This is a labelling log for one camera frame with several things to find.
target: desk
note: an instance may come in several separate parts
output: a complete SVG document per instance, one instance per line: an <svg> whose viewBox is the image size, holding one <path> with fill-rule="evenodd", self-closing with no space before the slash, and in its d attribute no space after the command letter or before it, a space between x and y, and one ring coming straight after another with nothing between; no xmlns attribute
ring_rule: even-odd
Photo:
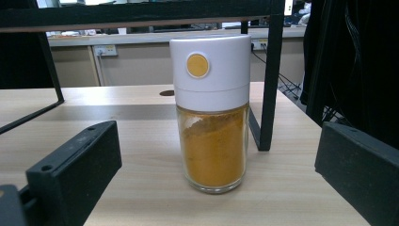
<svg viewBox="0 0 399 226"><path fill-rule="evenodd" d="M321 129L281 93L271 150L258 152L249 139L244 182L223 195L192 188L183 176L174 97L158 94L167 89L172 86L63 89L65 104L0 136L1 184L21 189L24 171L46 154L94 123L116 120L123 166L86 225L368 225L314 171ZM0 122L13 114L9 100L17 104L26 93L43 101L54 95L0 90ZM257 118L262 95L263 83L252 83Z"/></svg>

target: turmeric powder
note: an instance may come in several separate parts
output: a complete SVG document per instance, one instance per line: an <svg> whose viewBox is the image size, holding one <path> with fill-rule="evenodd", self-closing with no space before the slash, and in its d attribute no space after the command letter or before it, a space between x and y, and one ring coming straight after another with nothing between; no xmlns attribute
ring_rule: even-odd
<svg viewBox="0 0 399 226"><path fill-rule="evenodd" d="M246 169L248 104L217 113L177 109L190 182L205 187L239 182Z"/></svg>

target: spice shaker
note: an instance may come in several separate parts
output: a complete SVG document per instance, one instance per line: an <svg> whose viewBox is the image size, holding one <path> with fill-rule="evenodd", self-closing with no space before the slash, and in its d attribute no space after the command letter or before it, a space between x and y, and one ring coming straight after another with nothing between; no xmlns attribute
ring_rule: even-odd
<svg viewBox="0 0 399 226"><path fill-rule="evenodd" d="M250 44L249 35L170 41L184 175L203 192L232 190L246 171Z"/></svg>

